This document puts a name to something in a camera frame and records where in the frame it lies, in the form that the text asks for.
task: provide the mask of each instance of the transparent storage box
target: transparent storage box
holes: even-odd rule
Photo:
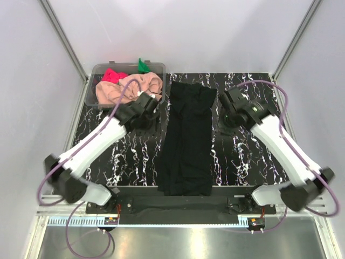
[[[162,99],[160,103],[165,99],[165,65],[162,63],[151,63],[145,61],[145,64],[149,67],[151,72],[157,74],[163,81],[162,86]],[[108,63],[98,64],[92,70],[90,80],[87,86],[87,94],[85,104],[97,110],[108,110],[115,106],[115,104],[98,104],[96,96],[96,85],[102,80],[106,70],[110,68],[115,72],[123,72],[126,74],[138,74],[138,63]]]

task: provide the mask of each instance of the black marble surface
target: black marble surface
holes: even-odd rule
[[[263,73],[201,73],[167,74],[167,92],[161,105],[161,130],[154,136],[136,136],[128,134],[102,153],[87,169],[84,177],[108,186],[154,186],[159,172],[156,163],[160,157],[169,115],[169,90],[173,80],[184,83],[201,83],[205,87],[225,89],[243,81],[262,79],[270,81]],[[250,99],[264,98],[279,113],[274,91],[263,84],[241,88]],[[216,133],[220,102],[218,98],[212,108],[213,138],[211,156],[214,185],[262,185],[281,183],[287,175],[271,152],[250,132],[241,130],[231,138]],[[102,121],[105,112],[97,111],[84,105],[74,145],[93,131]]]

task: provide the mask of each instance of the clothing pile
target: clothing pile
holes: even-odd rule
[[[167,134],[158,162],[165,195],[211,195],[212,105],[216,89],[173,81]]]
[[[107,69],[101,82],[96,85],[96,96],[99,104],[116,104],[120,99],[120,95],[125,85],[132,79],[138,80],[132,82],[125,91],[125,95],[121,99],[121,103],[129,103],[135,101],[138,96],[145,92],[158,101],[162,98],[162,79],[155,73],[149,72],[147,67],[142,64],[139,66],[139,72],[145,74],[116,73],[112,69]]]

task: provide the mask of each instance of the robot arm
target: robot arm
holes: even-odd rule
[[[279,118],[263,100],[249,102],[233,88],[219,96],[223,107],[220,112],[218,130],[225,135],[233,136],[239,127],[251,131],[261,140],[279,161],[289,177],[289,181],[278,185],[263,185],[251,194],[254,202],[260,206],[269,204],[286,205],[293,211],[300,211],[324,189],[323,184],[311,172],[317,172],[327,183],[334,177],[329,168],[322,169],[310,159],[296,142],[283,130],[284,136],[299,155],[307,161],[309,167],[302,163],[292,151],[279,132]]]
[[[158,102],[154,98],[143,93],[137,101],[130,104],[121,104],[116,111],[115,117],[111,118],[101,132],[100,130],[108,121],[109,115],[76,146],[61,154],[58,158],[49,155],[44,161],[46,174],[56,165],[70,158],[73,152],[96,134],[96,137],[52,175],[49,179],[50,185],[68,203],[83,200],[104,206],[112,197],[112,192],[103,185],[86,181],[82,178],[82,175],[101,153],[110,145],[122,139],[127,133],[133,130],[144,132],[152,130],[156,123],[155,108],[157,105]]]

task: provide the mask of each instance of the black cloth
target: black cloth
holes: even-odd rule
[[[158,162],[165,195],[211,195],[212,105],[216,89],[173,81],[167,134]]]

